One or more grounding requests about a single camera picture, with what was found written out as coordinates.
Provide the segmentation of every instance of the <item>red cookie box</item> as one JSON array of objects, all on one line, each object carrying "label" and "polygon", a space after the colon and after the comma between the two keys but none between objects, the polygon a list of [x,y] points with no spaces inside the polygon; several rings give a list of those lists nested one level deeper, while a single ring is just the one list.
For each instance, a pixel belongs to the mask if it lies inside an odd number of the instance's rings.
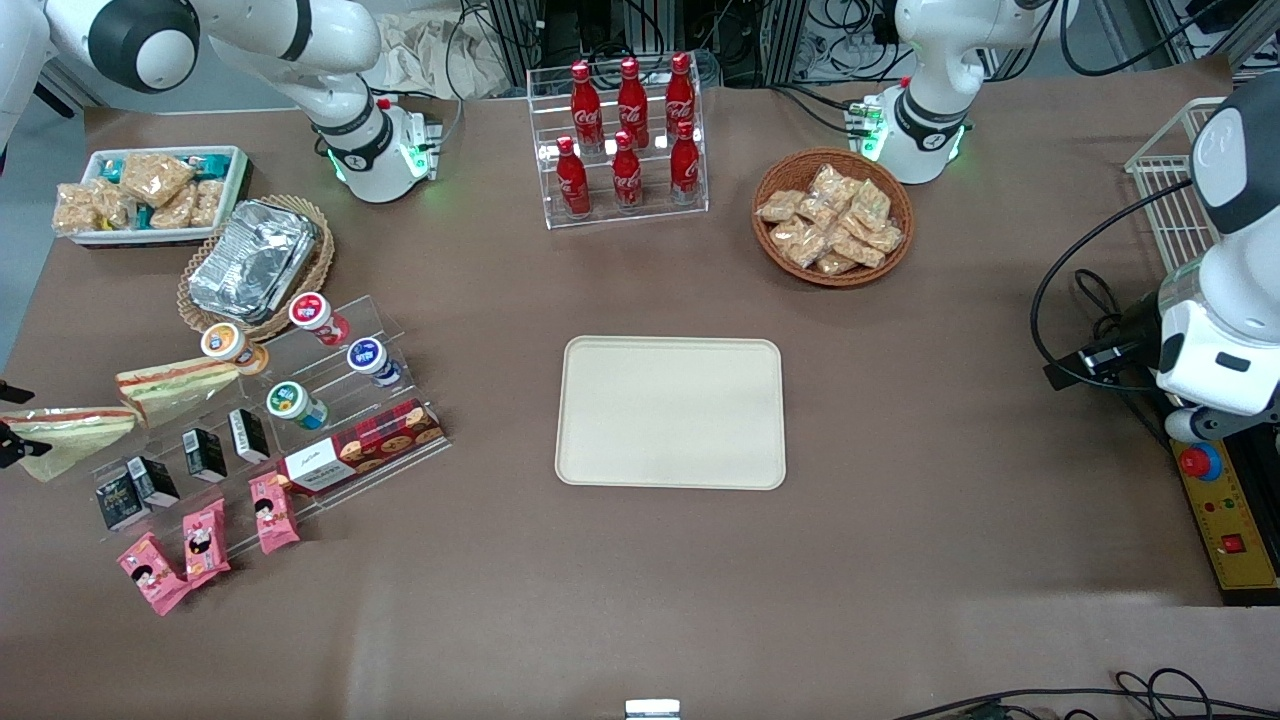
[{"label": "red cookie box", "polygon": [[289,489],[320,495],[442,437],[444,430],[439,419],[413,398],[294,452],[282,460],[279,468],[293,482]]}]

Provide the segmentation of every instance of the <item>black box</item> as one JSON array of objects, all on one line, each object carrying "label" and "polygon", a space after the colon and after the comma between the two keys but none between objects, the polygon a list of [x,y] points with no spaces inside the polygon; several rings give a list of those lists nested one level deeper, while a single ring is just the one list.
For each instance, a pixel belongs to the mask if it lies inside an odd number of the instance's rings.
[{"label": "black box", "polygon": [[246,462],[265,462],[271,457],[271,448],[266,445],[266,430],[262,429],[262,420],[244,410],[232,410],[228,415],[232,428],[232,445],[236,446],[236,455]]},{"label": "black box", "polygon": [[156,507],[169,507],[178,502],[178,488],[163,462],[138,456],[129,459],[128,468],[138,500]]},{"label": "black box", "polygon": [[102,511],[106,529],[111,532],[132,525],[151,514],[151,510],[138,500],[138,491],[133,487],[133,479],[128,473],[120,473],[102,483],[93,495],[97,496],[97,507]]},{"label": "black box", "polygon": [[187,454],[187,473],[210,483],[227,479],[223,443],[209,430],[192,428],[182,433],[182,450]]}]

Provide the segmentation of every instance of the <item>pink snack package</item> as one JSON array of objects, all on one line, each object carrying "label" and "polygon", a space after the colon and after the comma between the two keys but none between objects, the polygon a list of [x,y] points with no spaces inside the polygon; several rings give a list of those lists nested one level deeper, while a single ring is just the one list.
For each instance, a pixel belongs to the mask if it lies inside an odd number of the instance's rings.
[{"label": "pink snack package", "polygon": [[209,503],[204,510],[182,519],[182,539],[187,553],[187,582],[191,589],[232,569],[227,561],[227,536],[223,532],[225,500]]},{"label": "pink snack package", "polygon": [[302,539],[298,537],[298,521],[293,518],[293,503],[285,492],[288,486],[289,478],[278,473],[268,473],[248,482],[257,539],[262,543],[264,555]]},{"label": "pink snack package", "polygon": [[142,597],[161,618],[191,592],[187,580],[174,573],[173,566],[160,553],[156,537],[151,533],[138,538],[138,542],[124,551],[116,562],[129,574],[129,578],[133,578],[133,584],[138,585]]}]

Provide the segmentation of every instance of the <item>round wicker basket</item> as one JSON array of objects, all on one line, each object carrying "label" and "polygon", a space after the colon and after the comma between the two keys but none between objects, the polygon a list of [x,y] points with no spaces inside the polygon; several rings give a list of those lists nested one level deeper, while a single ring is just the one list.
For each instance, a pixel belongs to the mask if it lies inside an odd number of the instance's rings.
[{"label": "round wicker basket", "polygon": [[334,242],[333,232],[329,231],[329,223],[325,220],[324,213],[320,211],[314,204],[301,197],[294,197],[292,195],[268,195],[261,199],[262,202],[270,202],[285,210],[293,210],[300,215],[306,215],[312,223],[320,228],[320,238],[316,246],[311,250],[311,258],[307,259],[306,264],[300,272],[301,278],[297,287],[293,288],[293,295],[285,302],[280,304],[280,309],[275,311],[265,323],[260,325],[246,325],[239,320],[218,315],[215,313],[209,313],[198,307],[191,301],[191,274],[196,272],[196,268],[209,258],[209,254],[214,250],[214,245],[218,245],[218,240],[223,236],[221,228],[212,237],[206,240],[196,255],[187,263],[187,269],[182,272],[182,278],[178,281],[178,314],[182,319],[191,325],[191,329],[197,333],[205,332],[209,325],[215,323],[234,323],[239,325],[244,334],[253,341],[265,341],[273,338],[289,327],[289,305],[293,302],[293,297],[303,292],[319,292],[324,286],[325,278],[329,277],[329,266],[333,264]]},{"label": "round wicker basket", "polygon": [[[884,259],[884,264],[879,268],[858,266],[838,275],[824,275],[815,270],[801,268],[787,260],[778,251],[773,241],[769,240],[769,225],[755,214],[755,209],[764,205],[764,201],[778,190],[808,191],[809,183],[818,174],[818,168],[823,163],[829,163],[832,168],[836,168],[846,177],[856,179],[870,178],[892,201],[890,218],[902,231],[902,243]],[[760,242],[760,247],[783,270],[815,284],[855,287],[884,277],[902,261],[902,258],[911,249],[911,240],[915,236],[915,214],[911,211],[911,199],[908,197],[906,188],[881,165],[851,150],[812,147],[794,155],[787,155],[764,173],[764,177],[760,178],[760,184],[755,188],[755,199],[751,202],[751,227],[755,229],[755,240]]]}]

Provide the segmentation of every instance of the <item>red bottle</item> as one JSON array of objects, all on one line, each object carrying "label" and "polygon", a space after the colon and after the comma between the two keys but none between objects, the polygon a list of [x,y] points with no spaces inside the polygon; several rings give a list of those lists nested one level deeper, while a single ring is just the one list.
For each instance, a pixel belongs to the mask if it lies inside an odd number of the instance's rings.
[{"label": "red bottle", "polygon": [[649,96],[640,85],[640,61],[622,60],[622,87],[618,88],[618,120],[631,133],[635,146],[649,147]]},{"label": "red bottle", "polygon": [[613,156],[613,196],[618,200],[618,211],[623,215],[635,213],[644,202],[644,187],[640,184],[640,159],[631,149],[631,133],[620,129],[613,135],[618,141],[618,152]]},{"label": "red bottle", "polygon": [[671,82],[667,83],[667,142],[676,137],[681,120],[694,119],[694,83],[689,79],[689,53],[671,56]]},{"label": "red bottle", "polygon": [[561,159],[556,161],[556,176],[561,181],[561,196],[564,197],[564,208],[568,217],[581,220],[591,213],[591,193],[586,190],[586,168],[582,160],[573,154],[573,138],[563,136],[556,140],[559,147]]},{"label": "red bottle", "polygon": [[681,120],[676,145],[671,147],[671,200],[676,205],[692,205],[700,195],[694,120]]},{"label": "red bottle", "polygon": [[604,152],[604,123],[600,120],[600,96],[591,87],[591,68],[585,60],[570,67],[573,76],[573,95],[568,108],[573,113],[573,128],[577,131],[577,143],[582,155]]}]

